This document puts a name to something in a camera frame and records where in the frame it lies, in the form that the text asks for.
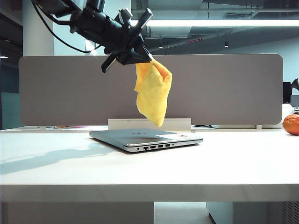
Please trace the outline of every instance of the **silver laptop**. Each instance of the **silver laptop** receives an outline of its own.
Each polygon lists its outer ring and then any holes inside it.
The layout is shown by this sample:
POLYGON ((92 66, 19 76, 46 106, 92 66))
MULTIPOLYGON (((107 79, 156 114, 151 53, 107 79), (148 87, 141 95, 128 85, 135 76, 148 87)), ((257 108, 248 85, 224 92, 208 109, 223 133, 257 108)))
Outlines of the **silver laptop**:
POLYGON ((193 136, 192 134, 181 134, 147 128, 92 131, 89 135, 128 152, 165 149, 202 142, 201 137, 193 136))

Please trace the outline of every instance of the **white bracket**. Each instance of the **white bracket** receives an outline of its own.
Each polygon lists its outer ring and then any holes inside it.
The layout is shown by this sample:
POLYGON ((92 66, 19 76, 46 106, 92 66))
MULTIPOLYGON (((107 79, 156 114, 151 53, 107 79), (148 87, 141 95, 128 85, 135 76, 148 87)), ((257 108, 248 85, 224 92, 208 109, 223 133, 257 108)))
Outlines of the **white bracket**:
POLYGON ((164 131, 191 131, 191 118, 164 119, 161 127, 155 126, 148 119, 108 119, 108 129, 152 128, 164 131))

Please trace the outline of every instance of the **white desk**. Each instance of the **white desk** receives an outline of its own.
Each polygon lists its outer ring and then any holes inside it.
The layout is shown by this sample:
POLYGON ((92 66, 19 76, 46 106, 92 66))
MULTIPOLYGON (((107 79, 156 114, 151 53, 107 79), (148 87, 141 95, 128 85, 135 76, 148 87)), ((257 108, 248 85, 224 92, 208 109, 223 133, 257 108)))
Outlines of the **white desk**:
POLYGON ((299 136, 196 132, 200 145, 128 154, 88 133, 1 133, 3 202, 299 201, 299 136))

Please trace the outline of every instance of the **gray partition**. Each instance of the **gray partition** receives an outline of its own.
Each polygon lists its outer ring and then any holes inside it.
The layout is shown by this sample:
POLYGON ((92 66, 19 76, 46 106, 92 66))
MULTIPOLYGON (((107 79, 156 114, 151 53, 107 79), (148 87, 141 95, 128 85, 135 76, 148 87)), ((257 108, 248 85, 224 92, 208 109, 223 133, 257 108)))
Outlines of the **gray partition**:
MULTIPOLYGON (((259 125, 282 116, 277 54, 154 56, 173 74, 167 118, 193 124, 259 125)), ((143 118, 136 108, 135 65, 106 56, 26 56, 19 62, 21 119, 26 125, 105 125, 143 118)))

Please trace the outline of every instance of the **microfiber towel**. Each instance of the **microfiber towel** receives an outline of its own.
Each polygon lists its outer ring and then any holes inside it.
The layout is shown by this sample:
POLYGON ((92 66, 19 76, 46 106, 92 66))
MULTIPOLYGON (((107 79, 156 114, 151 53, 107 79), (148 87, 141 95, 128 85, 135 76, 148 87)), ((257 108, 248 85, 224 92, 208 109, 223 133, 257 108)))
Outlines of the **microfiber towel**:
POLYGON ((166 114, 172 73, 156 60, 136 64, 136 73, 138 111, 156 126, 161 127, 166 114))

